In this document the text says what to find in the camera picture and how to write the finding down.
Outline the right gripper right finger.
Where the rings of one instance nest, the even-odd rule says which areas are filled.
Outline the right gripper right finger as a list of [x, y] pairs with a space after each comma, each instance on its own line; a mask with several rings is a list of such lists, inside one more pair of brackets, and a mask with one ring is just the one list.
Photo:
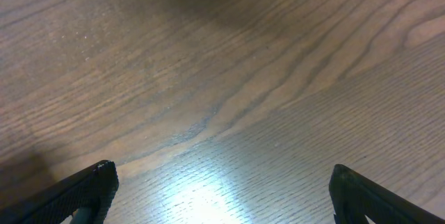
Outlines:
[[334, 166], [329, 192], [336, 224], [444, 224], [444, 219], [342, 164]]

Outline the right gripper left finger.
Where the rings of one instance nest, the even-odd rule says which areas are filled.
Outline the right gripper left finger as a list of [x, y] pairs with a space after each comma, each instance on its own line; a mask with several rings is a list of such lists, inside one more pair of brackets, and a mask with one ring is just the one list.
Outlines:
[[15, 205], [1, 210], [1, 223], [102, 224], [119, 188], [115, 163], [99, 161]]

